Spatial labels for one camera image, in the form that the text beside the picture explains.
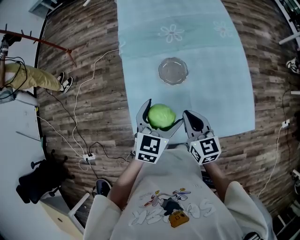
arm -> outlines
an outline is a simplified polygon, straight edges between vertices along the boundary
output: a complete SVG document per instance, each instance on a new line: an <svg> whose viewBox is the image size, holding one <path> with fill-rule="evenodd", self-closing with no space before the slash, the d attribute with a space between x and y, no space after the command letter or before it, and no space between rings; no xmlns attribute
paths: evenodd
<svg viewBox="0 0 300 240"><path fill-rule="evenodd" d="M134 159L118 178L108 194L108 199L114 202L121 210L126 206L132 186L142 165L142 161Z"/></svg>
<svg viewBox="0 0 300 240"><path fill-rule="evenodd" d="M217 193L222 202L225 200L226 190L231 181L225 176L218 165L214 162L204 164L206 172L211 177L216 187Z"/></svg>
<svg viewBox="0 0 300 240"><path fill-rule="evenodd" d="M2 40L1 43L1 58L0 58L0 88L5 85L5 57L8 54L8 43Z"/></svg>
<svg viewBox="0 0 300 240"><path fill-rule="evenodd" d="M0 58L0 88L5 85L5 54L1 54Z"/></svg>
<svg viewBox="0 0 300 240"><path fill-rule="evenodd" d="M256 232L262 239L268 239L268 226L264 216L243 187L238 182L226 178L214 162L204 164L204 167L213 180L221 201L244 234Z"/></svg>

shoe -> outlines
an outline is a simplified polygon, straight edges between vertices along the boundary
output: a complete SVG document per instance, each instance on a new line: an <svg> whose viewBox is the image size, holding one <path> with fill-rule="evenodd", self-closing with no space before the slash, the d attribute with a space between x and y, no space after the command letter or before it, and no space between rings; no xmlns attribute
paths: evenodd
<svg viewBox="0 0 300 240"><path fill-rule="evenodd" d="M73 84L73 78L69 77L66 81L64 81L61 85L63 87L63 90L61 91L62 93L66 93L69 88L72 86Z"/></svg>
<svg viewBox="0 0 300 240"><path fill-rule="evenodd" d="M65 73L61 72L60 75L57 77L57 80L61 83L64 82L64 78L65 78Z"/></svg>
<svg viewBox="0 0 300 240"><path fill-rule="evenodd" d="M286 67L288 69L291 69L291 71L295 74L300 74L300 70L299 70L299 62L296 60L296 58L288 61L286 63Z"/></svg>
<svg viewBox="0 0 300 240"><path fill-rule="evenodd" d="M112 188L112 186L105 179L98 179L96 181L96 191L97 191L98 195L103 195L103 196L107 197L111 188Z"/></svg>

chair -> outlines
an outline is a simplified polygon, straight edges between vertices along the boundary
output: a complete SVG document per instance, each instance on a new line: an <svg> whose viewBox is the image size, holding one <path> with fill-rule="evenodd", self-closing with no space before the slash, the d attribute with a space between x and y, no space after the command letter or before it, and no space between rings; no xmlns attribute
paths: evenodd
<svg viewBox="0 0 300 240"><path fill-rule="evenodd" d="M47 156L42 161L31 162L32 169L36 165L39 166L33 172L19 178L20 185L16 188L16 191L24 203L30 203L31 201L36 204L47 192L50 196L55 196L55 192L59 190L61 183L66 178L74 178L73 175L68 174L68 170L63 166L68 158L65 156L63 161L57 162L53 155L54 152L52 150L51 157Z"/></svg>

white t-shirt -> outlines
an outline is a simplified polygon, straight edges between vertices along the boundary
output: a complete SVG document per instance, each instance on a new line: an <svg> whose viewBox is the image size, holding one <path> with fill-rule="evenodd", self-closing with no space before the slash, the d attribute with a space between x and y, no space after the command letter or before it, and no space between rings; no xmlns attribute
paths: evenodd
<svg viewBox="0 0 300 240"><path fill-rule="evenodd" d="M262 213L241 185L232 182L222 203L190 154L173 149L157 164L144 164L123 212L108 198L95 197L84 239L241 240L249 232L268 237Z"/></svg>

wooden floor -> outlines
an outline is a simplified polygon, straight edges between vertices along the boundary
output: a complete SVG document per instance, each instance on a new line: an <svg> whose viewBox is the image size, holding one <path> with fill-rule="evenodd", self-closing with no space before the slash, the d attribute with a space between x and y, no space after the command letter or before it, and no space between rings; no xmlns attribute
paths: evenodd
<svg viewBox="0 0 300 240"><path fill-rule="evenodd" d="M278 41L289 36L290 29L283 15L272 0L223 0L243 43L252 77L255 97L255 131L220 139L222 155L219 165L232 180L239 181L252 194L258 194L269 178L275 163L276 139L281 122L283 93L290 88L289 82L297 84L299 77L285 68L285 63L295 56L294 42L279 46ZM113 0L92 0L87 7L76 1L51 16L45 29L45 39L61 46L75 49L72 53L77 67L68 56L57 49L42 45L38 67L54 75L64 71L74 77L74 84L67 94L55 93L73 115L75 96L79 85L90 79L93 64L102 54L118 48L117 8ZM74 142L74 123L69 115L44 89L38 89L40 116L49 121L72 147L82 154ZM261 194L261 200L275 215L293 199L290 172L296 166L299 154L298 142L293 139L296 129L294 112L300 110L300 97L286 93L284 107L291 119L291 128L282 130L279 139L278 163L274 175ZM90 146L99 141L110 157L126 157L134 137L128 114L128 104L118 52L100 60L96 66L95 79L81 87L76 115L78 128ZM56 155L68 156L66 166L75 175L62 185L62 192L74 205L85 192L91 192L96 177L91 169L83 172L78 167L78 157L51 127L42 122L48 151L55 149ZM76 140L84 143L75 132ZM127 163L122 159L108 159L100 146L92 147L97 159L92 161L98 177L114 183ZM81 164L83 169L88 165ZM77 213L86 222L93 198L86 202L86 208Z"/></svg>

